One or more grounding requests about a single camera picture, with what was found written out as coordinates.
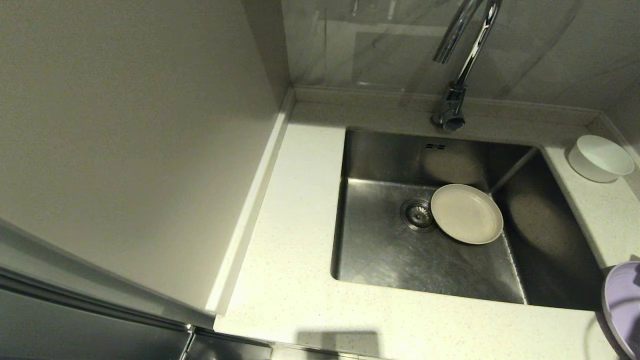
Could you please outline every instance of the marble backsplash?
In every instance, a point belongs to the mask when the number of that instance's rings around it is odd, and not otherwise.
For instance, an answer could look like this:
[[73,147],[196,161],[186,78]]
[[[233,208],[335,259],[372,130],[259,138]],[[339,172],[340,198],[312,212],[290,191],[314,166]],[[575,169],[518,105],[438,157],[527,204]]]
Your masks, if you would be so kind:
[[[441,94],[484,8],[435,63],[460,2],[282,0],[292,82]],[[504,0],[467,95],[603,110],[640,79],[639,18],[640,0]]]

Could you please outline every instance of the drain strainer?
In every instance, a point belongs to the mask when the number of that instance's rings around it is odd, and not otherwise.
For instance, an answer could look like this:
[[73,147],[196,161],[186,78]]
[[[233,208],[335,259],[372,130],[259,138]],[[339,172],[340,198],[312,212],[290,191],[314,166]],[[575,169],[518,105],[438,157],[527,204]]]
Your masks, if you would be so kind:
[[403,222],[414,231],[428,231],[433,225],[429,202],[423,199],[411,199],[402,205],[400,216]]

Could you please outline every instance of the countertop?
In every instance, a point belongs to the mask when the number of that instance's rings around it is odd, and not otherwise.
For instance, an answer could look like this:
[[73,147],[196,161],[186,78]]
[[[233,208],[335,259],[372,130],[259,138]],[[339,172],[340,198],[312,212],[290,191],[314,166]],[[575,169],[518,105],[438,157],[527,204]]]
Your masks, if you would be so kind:
[[[617,359],[594,312],[335,280],[330,266],[346,127],[452,135],[410,107],[298,101],[216,331],[396,360]],[[467,114],[453,137],[538,146],[600,266],[640,255],[640,201],[625,180],[593,183],[566,162],[566,149],[589,133],[588,120],[504,115]]]

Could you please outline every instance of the sink basin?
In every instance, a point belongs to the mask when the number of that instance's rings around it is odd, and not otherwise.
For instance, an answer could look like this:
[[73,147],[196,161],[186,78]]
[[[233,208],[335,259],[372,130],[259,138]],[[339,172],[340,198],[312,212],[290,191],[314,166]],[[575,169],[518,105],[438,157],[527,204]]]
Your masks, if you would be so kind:
[[[469,245],[429,212],[435,190],[467,184],[504,217]],[[519,304],[600,309],[603,273],[534,147],[347,132],[332,259],[341,281]]]

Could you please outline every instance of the faucet spout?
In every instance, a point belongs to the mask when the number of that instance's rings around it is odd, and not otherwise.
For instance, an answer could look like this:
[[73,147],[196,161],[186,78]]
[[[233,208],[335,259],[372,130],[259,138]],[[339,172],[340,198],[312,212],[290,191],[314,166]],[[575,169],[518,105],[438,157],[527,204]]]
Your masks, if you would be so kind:
[[[445,64],[449,61],[451,54],[453,53],[460,37],[465,32],[467,25],[474,16],[476,10],[480,7],[483,0],[464,0],[456,15],[451,20],[447,32],[438,51],[433,57],[433,61]],[[502,0],[487,0],[486,10],[484,11],[483,21],[480,27],[480,31],[474,41],[469,55],[465,60],[460,74],[455,81],[451,81],[449,89],[446,91],[440,101],[438,109],[431,116],[431,122],[438,127],[442,127],[448,131],[454,131],[461,128],[465,124],[464,116],[462,115],[462,102],[465,98],[465,92],[467,91],[467,77],[471,72],[471,68],[474,66],[480,50],[482,50],[489,31],[493,27]]]

